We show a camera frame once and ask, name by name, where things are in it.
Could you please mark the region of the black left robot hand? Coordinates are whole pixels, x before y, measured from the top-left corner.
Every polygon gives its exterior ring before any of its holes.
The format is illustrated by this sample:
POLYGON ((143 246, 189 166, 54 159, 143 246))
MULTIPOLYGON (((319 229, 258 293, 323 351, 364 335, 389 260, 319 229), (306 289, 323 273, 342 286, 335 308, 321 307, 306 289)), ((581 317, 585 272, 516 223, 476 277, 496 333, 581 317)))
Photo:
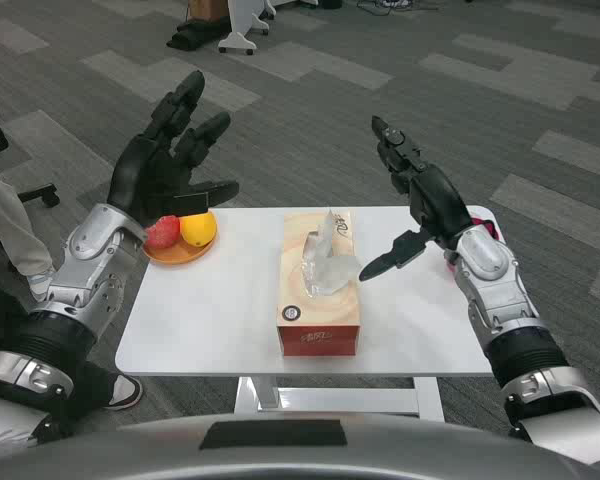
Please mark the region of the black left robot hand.
POLYGON ((236 180, 190 183, 193 170, 231 123, 230 115, 220 112, 196 128, 189 126, 204 88, 203 73, 190 73, 158 103, 146 129, 117 161, 107 203, 144 227, 164 216, 205 213, 239 193, 236 180))

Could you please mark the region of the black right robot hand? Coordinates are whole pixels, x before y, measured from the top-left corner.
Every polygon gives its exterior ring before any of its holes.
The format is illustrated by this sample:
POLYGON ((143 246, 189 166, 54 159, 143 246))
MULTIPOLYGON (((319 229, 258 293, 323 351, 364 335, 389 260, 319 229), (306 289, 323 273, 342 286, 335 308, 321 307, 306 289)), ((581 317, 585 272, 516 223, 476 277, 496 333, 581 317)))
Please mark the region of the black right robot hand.
POLYGON ((460 234, 473 225, 458 190, 440 168, 421 157, 421 149, 408 135, 377 115, 371 117, 371 129, 391 184, 407 198, 410 215, 419 229, 395 238, 389 252, 362 269, 361 282, 404 267, 422 254, 430 241, 454 250, 460 234))

